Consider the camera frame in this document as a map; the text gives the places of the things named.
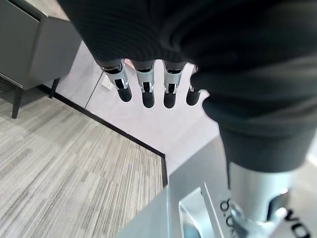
striped carpet floor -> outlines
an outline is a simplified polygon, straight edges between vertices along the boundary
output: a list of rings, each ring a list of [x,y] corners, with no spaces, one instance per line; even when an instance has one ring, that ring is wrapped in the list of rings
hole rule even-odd
[[[40,91],[11,119],[11,90],[0,81],[1,238],[111,238],[162,190],[160,156]]]

silver metal part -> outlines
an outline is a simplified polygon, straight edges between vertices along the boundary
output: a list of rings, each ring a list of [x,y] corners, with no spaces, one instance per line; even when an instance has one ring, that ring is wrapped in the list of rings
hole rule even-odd
[[[177,88],[180,83],[180,78],[183,73],[183,68],[179,69],[178,73],[170,73],[169,69],[166,67],[166,64],[164,64],[164,87],[165,87],[165,93],[173,93],[176,94]],[[173,92],[169,92],[168,86],[169,84],[174,84],[174,90]]]
[[[116,87],[117,90],[120,88],[116,84],[116,80],[121,80],[123,88],[127,89],[129,87],[128,76],[125,71],[124,60],[121,60],[120,65],[112,68],[104,68],[102,67],[103,72],[106,73],[110,82]]]
[[[248,231],[241,238],[267,238],[286,216],[284,209],[274,211],[268,220],[270,202],[286,194],[293,185],[294,172],[256,172],[230,163],[232,216],[241,229]]]
[[[154,67],[148,72],[140,72],[139,70],[137,71],[137,77],[138,77],[138,82],[141,87],[142,93],[145,93],[144,89],[144,83],[149,83],[150,85],[150,93],[153,93],[154,90]]]
[[[286,208],[281,207],[275,211],[271,220],[265,222],[256,222],[247,219],[243,215],[242,211],[235,207],[233,203],[231,214],[232,218],[239,226],[239,229],[236,229],[236,233],[239,235],[239,238],[268,238],[286,217],[287,210]]]
[[[195,74],[197,71],[198,71],[198,66],[197,66],[197,65],[194,65],[193,71],[192,71],[192,75]],[[191,84],[189,84],[189,90],[190,90],[191,92],[194,92],[194,91],[195,91],[194,87],[193,87]]]
[[[200,187],[184,197],[178,209],[183,238],[215,237]]]

robotic hand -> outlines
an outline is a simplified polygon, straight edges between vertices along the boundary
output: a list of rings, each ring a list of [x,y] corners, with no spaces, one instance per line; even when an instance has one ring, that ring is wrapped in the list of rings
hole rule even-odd
[[[173,63],[198,66],[189,97],[210,94],[203,107],[219,124],[235,229],[242,238],[270,236],[317,124],[317,2],[58,2],[124,101],[131,91],[121,59],[164,60],[167,107],[183,68]],[[146,107],[154,103],[149,65],[136,66]]]

gray cabinet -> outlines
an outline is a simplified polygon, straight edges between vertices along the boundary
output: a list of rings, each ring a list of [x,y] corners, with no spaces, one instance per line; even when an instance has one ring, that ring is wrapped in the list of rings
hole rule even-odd
[[[52,80],[57,86],[70,72],[80,42],[69,21],[47,15],[25,0],[0,1],[0,76],[15,84],[17,93]]]

black baseboard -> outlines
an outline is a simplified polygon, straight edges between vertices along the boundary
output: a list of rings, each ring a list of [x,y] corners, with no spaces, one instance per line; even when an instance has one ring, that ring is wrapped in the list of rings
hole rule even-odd
[[[39,89],[41,89],[42,91],[46,92],[46,93],[50,93],[51,89],[45,85],[40,85],[38,86]],[[158,151],[157,149],[153,148],[152,146],[144,143],[143,141],[135,138],[134,136],[126,133],[125,131],[121,130],[120,128],[112,125],[111,123],[105,121],[104,119],[100,118],[99,116],[91,113],[90,111],[86,110],[85,108],[79,106],[78,104],[72,102],[71,100],[69,100],[68,98],[65,98],[64,96],[60,95],[59,93],[55,93],[54,97],[58,100],[60,100],[61,102],[69,105],[70,107],[78,110],[79,112],[85,114],[86,116],[90,117],[91,119],[99,122],[100,124],[110,128],[111,130],[114,130],[115,132],[119,133],[120,135],[132,140],[133,142],[137,143],[138,145],[152,151],[153,153],[159,155],[161,157],[161,164],[162,164],[162,181],[163,181],[163,187],[165,187],[167,185],[167,170],[166,170],[166,161],[165,161],[165,154],[162,153],[161,151]]]

